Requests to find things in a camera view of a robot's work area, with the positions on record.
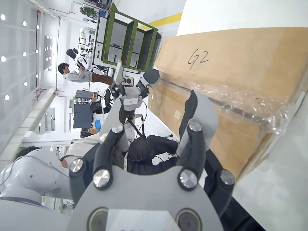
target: cardboard box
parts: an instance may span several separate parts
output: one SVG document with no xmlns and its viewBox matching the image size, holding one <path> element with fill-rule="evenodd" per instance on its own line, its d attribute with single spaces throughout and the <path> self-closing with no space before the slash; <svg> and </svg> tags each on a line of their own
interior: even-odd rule
<svg viewBox="0 0 308 231">
<path fill-rule="evenodd" d="M 175 134 L 189 90 L 219 116 L 211 149 L 236 178 L 268 156 L 307 92 L 308 28 L 235 29 L 170 37 L 149 109 Z"/>
</svg>

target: white shirt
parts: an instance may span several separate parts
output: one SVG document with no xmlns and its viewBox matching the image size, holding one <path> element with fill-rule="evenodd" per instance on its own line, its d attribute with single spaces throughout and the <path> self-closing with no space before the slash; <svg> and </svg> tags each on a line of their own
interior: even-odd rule
<svg viewBox="0 0 308 231">
<path fill-rule="evenodd" d="M 85 138 L 78 139 L 76 142 L 72 143 L 65 154 L 71 156 L 64 156 L 63 158 L 67 162 L 67 167 L 69 168 L 75 159 L 85 156 L 93 146 L 99 143 L 99 141 L 103 142 L 106 137 L 107 133 L 103 134 L 101 137 L 99 136 L 99 133 L 97 133 Z M 127 171 L 127 153 L 124 158 L 124 169 Z"/>
</svg>

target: desk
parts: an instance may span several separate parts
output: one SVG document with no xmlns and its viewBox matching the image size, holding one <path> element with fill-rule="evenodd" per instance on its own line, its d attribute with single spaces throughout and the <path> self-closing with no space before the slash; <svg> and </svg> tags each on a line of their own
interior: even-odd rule
<svg viewBox="0 0 308 231">
<path fill-rule="evenodd" d="M 187 0 L 177 35 L 256 27 L 308 27 L 308 0 Z M 268 160 L 234 198 L 267 231 L 307 230 L 308 99 Z"/>
</svg>

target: black rubber finger pad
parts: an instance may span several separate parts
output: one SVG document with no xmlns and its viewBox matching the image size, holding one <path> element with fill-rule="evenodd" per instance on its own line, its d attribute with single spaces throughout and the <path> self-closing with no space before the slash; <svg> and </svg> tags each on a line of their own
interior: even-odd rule
<svg viewBox="0 0 308 231">
<path fill-rule="evenodd" d="M 181 121 L 181 125 L 179 127 L 179 135 L 180 135 L 180 140 L 182 139 L 182 136 L 187 128 L 188 121 L 194 116 L 196 108 L 198 105 L 198 99 L 195 94 L 195 92 L 192 90 L 190 92 L 190 97 L 188 100 L 185 102 L 185 112 L 183 119 Z"/>
</svg>

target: label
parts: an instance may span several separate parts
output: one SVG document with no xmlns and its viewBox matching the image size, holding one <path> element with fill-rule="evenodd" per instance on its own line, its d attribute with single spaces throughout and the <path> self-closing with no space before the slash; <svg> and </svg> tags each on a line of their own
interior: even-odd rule
<svg viewBox="0 0 308 231">
<path fill-rule="evenodd" d="M 127 105 L 135 105 L 138 103 L 138 98 L 132 98 L 132 99 L 124 99 L 123 100 L 123 104 L 124 106 L 127 106 Z"/>
<path fill-rule="evenodd" d="M 181 113 L 178 110 L 175 110 L 174 117 L 179 120 L 180 116 L 181 116 Z"/>
</svg>

